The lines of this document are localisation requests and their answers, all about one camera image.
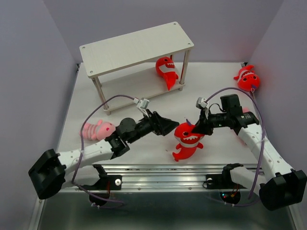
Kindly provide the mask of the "red clownfish plush toy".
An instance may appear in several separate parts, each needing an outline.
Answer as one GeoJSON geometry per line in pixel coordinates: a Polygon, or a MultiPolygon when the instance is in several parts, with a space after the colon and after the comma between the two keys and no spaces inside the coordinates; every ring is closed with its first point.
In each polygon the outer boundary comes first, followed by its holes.
{"type": "Polygon", "coordinates": [[[260,78],[253,65],[242,67],[233,79],[237,81],[238,88],[247,92],[254,92],[260,86],[260,78]]]}

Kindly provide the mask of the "red shark plush toy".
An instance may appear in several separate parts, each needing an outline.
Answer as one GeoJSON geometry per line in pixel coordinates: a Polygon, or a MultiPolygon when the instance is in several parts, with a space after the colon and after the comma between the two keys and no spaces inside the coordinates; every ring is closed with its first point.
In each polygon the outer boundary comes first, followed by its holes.
{"type": "Polygon", "coordinates": [[[194,128],[195,125],[186,119],[185,123],[181,123],[175,129],[174,137],[179,142],[176,145],[176,149],[180,150],[178,153],[172,153],[175,161],[186,160],[195,153],[197,148],[203,148],[203,144],[200,141],[204,138],[204,134],[193,133],[194,128]]]}

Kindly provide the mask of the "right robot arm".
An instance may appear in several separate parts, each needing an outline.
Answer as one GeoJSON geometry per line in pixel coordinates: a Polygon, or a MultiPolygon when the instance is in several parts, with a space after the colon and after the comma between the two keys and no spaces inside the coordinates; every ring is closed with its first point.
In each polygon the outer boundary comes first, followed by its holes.
{"type": "Polygon", "coordinates": [[[270,211],[300,203],[307,176],[288,164],[267,139],[264,128],[252,112],[244,112],[238,95],[220,98],[222,112],[212,114],[205,98],[198,98],[199,120],[193,133],[210,136],[215,128],[228,127],[246,144],[258,160],[256,172],[240,163],[228,164],[222,173],[207,176],[208,189],[231,188],[240,185],[256,194],[270,211]]]}

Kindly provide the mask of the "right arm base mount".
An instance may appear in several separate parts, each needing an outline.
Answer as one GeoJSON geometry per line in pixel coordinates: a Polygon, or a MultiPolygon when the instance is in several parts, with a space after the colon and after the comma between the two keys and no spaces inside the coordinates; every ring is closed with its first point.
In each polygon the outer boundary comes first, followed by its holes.
{"type": "Polygon", "coordinates": [[[205,181],[203,182],[202,186],[208,190],[218,190],[219,199],[217,199],[217,201],[222,202],[224,205],[230,205],[232,207],[246,206],[239,204],[241,200],[240,190],[245,189],[245,187],[224,179],[221,174],[205,175],[205,181]]]}

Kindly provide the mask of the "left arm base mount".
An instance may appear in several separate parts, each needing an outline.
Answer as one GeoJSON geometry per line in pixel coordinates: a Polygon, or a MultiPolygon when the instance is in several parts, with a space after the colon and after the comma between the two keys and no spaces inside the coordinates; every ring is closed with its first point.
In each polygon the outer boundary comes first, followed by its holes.
{"type": "Polygon", "coordinates": [[[121,175],[108,175],[100,178],[94,185],[81,185],[78,188],[89,195],[92,207],[111,209],[124,206],[123,201],[111,199],[111,191],[119,191],[121,186],[121,175]]]}

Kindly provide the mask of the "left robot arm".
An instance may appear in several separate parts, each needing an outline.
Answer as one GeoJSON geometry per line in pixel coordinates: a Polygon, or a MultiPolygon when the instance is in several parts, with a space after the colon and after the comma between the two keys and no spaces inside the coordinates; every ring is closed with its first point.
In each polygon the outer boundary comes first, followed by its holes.
{"type": "Polygon", "coordinates": [[[149,112],[140,121],[124,118],[107,138],[80,149],[57,153],[46,150],[29,169],[28,175],[39,199],[57,194],[68,182],[69,174],[99,161],[112,160],[129,151],[129,144],[154,133],[166,136],[179,122],[161,117],[156,111],[149,112]]]}

